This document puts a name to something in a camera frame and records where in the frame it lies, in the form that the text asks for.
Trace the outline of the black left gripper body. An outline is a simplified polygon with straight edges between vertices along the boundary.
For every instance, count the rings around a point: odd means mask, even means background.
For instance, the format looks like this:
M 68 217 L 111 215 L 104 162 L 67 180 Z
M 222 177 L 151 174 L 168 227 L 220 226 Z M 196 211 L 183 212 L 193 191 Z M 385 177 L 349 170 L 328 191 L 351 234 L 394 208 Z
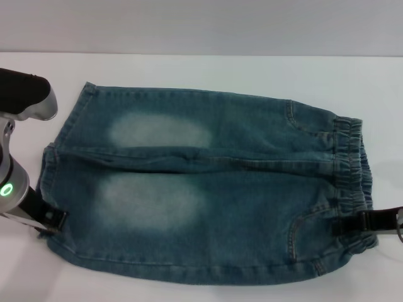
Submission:
M 49 230 L 45 223 L 45 213 L 45 202 L 30 186 L 22 190 L 14 189 L 9 195 L 1 196 L 1 217 L 40 230 Z

